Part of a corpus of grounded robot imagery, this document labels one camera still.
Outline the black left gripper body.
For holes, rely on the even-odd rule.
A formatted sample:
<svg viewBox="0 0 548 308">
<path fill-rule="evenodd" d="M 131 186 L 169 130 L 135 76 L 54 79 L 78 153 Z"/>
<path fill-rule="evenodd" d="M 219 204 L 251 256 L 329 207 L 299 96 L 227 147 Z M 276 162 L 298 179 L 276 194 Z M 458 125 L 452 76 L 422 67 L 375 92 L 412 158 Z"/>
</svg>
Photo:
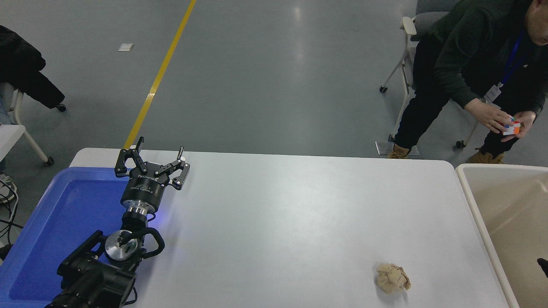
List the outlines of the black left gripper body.
<svg viewBox="0 0 548 308">
<path fill-rule="evenodd" d="M 156 176 L 154 172 L 162 165 L 146 163 L 147 173 L 142 174 L 139 168 L 134 167 L 130 173 L 130 179 L 121 197 L 121 205 L 129 209 L 131 207 L 145 207 L 147 212 L 157 212 L 162 201 L 168 175 Z"/>
</svg>

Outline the person's left hand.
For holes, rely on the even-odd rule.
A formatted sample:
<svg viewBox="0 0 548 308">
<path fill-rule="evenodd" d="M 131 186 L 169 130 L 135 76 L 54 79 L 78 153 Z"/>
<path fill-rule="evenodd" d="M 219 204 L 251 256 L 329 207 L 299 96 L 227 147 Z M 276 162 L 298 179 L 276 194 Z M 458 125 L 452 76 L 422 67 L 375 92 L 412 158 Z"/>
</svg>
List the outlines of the person's left hand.
<svg viewBox="0 0 548 308">
<path fill-rule="evenodd" d="M 514 114 L 513 119 L 515 121 L 519 121 L 520 123 L 519 132 L 513 135 L 505 135 L 501 139 L 501 142 L 508 142 L 515 138 L 519 139 L 525 137 L 531 130 L 533 123 L 536 120 L 536 113 L 534 113 L 533 111 L 522 111 Z"/>
</svg>

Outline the person's right hand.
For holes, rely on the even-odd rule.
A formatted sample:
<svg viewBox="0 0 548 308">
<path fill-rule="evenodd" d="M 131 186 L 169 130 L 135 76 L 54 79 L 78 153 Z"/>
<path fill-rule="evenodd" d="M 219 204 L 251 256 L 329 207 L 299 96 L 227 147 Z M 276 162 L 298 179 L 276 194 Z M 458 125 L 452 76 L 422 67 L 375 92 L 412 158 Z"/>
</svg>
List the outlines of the person's right hand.
<svg viewBox="0 0 548 308">
<path fill-rule="evenodd" d="M 464 109 L 495 134 L 506 131 L 505 125 L 512 125 L 511 115 L 480 99 L 471 100 L 464 106 Z"/>
</svg>

